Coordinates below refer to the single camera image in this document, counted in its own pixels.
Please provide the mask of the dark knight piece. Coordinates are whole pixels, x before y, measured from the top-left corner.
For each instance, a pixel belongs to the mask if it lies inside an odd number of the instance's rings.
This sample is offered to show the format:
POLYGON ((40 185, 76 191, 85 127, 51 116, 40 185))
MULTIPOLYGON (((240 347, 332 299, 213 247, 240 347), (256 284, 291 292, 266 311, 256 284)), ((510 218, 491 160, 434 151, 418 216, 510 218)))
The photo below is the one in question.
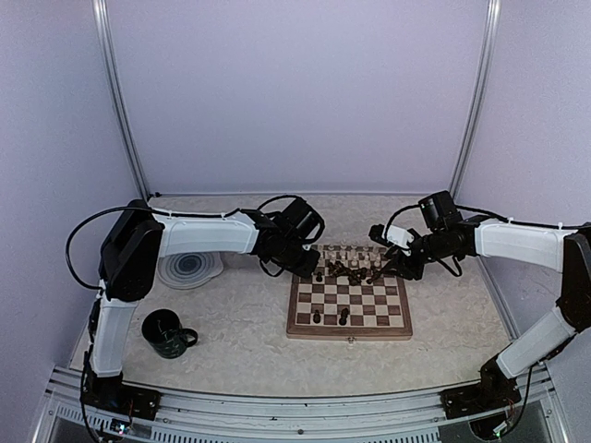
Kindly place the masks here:
POLYGON ((344 308, 344 309, 341 311, 341 313, 340 313, 340 317, 339 317, 339 319, 338 319, 338 324, 339 324, 340 326, 345 326, 345 325, 347 324, 347 319, 348 319, 348 317, 349 317, 349 313, 350 313, 350 311, 349 311, 349 309, 348 309, 347 307, 345 307, 345 308, 344 308))

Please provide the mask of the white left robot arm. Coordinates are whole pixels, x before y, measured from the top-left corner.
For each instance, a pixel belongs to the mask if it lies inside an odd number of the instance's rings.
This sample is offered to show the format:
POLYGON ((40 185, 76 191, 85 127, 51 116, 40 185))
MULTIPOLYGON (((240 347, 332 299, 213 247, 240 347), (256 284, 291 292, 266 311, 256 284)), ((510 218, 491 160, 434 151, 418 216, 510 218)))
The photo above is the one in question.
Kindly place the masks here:
POLYGON ((254 255, 298 277, 311 276, 320 255, 311 250, 325 222, 299 196, 281 211, 259 209, 199 214, 157 210, 142 200, 118 208, 120 217, 101 247, 97 299, 89 318, 90 348, 82 391, 112 411, 132 389, 123 382, 123 356, 131 319, 151 290, 160 260, 182 254, 254 255))

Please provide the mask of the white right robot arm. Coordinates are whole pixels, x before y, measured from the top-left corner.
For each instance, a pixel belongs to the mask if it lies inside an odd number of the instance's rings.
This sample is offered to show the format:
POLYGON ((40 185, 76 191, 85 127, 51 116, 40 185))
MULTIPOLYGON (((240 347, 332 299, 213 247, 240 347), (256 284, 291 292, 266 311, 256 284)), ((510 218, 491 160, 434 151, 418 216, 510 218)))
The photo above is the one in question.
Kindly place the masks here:
POLYGON ((560 353, 590 327, 590 226, 551 226, 503 219, 491 213, 470 218, 450 207, 418 206, 427 234, 376 224, 372 241, 387 247, 383 269, 419 281, 428 263, 476 257, 512 315, 534 312, 519 335, 479 370, 478 382, 446 389, 441 401, 449 417, 484 412, 521 400, 517 378, 560 353))

